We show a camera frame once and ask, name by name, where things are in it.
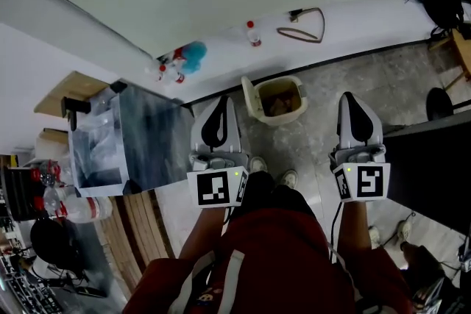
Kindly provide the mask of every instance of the trash bin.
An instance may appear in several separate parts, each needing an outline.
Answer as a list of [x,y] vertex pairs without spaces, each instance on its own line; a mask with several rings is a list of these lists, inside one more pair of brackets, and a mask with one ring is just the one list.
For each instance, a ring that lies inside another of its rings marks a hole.
[[242,88],[249,115],[270,126],[292,122],[308,108],[301,80],[295,76],[267,80],[255,87],[243,76]]

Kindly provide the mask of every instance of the wooden table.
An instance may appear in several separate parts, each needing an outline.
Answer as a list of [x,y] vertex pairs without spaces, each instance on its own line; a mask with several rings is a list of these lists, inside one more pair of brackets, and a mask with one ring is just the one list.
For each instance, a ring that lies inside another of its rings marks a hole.
[[461,72],[450,84],[448,84],[445,87],[445,90],[449,90],[463,77],[465,77],[466,80],[471,78],[471,40],[465,40],[458,30],[453,29],[453,36],[446,37],[445,39],[437,42],[435,45],[430,47],[430,50],[436,49],[437,47],[443,46],[449,42],[453,42],[456,47],[456,51],[460,56],[460,63],[461,67],[463,68],[463,72]]

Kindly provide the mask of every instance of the floor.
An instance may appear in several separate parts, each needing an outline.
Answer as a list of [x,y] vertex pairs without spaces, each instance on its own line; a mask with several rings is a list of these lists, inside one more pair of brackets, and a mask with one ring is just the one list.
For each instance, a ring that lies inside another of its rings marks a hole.
[[[308,110],[296,121],[279,127],[269,127],[250,118],[241,90],[229,96],[235,103],[244,150],[264,158],[273,176],[296,169],[300,178],[297,189],[330,238],[339,195],[327,153],[338,143],[336,118],[342,93],[349,90],[363,99],[383,124],[417,124],[427,121],[425,98],[428,91],[432,87],[443,87],[460,72],[452,50],[440,48],[429,52],[424,43],[314,66],[295,74],[308,93]],[[453,103],[471,99],[471,85],[463,80],[449,94]],[[195,116],[211,101],[196,104]],[[199,211],[192,206],[184,182],[156,191],[171,244],[178,254]],[[388,199],[370,202],[367,207],[369,224],[378,227],[382,241],[393,234],[399,220],[411,213]],[[412,222],[412,243],[426,246],[440,261],[459,266],[456,252],[463,243],[462,236],[420,214],[414,216]],[[385,247],[399,267],[406,266],[394,239]],[[445,270],[449,276],[455,275],[454,270]]]

